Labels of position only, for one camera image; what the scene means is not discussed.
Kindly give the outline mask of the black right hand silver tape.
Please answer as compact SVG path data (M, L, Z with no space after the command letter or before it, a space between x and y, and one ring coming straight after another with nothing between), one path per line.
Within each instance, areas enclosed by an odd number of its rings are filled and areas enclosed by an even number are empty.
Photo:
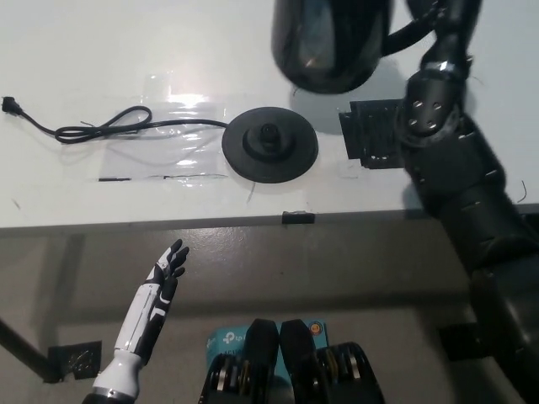
M421 70L449 72L467 78L472 65L468 55L483 2L481 0L407 1L414 19L428 24L435 33L434 44L426 51Z

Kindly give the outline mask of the white and black left hand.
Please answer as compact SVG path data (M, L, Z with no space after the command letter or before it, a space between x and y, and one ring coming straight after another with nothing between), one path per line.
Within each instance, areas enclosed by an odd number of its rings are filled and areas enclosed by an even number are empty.
M141 358L146 365L151 358L175 295L178 279L184 273L189 249L178 239L155 262L139 286L125 316L116 350Z

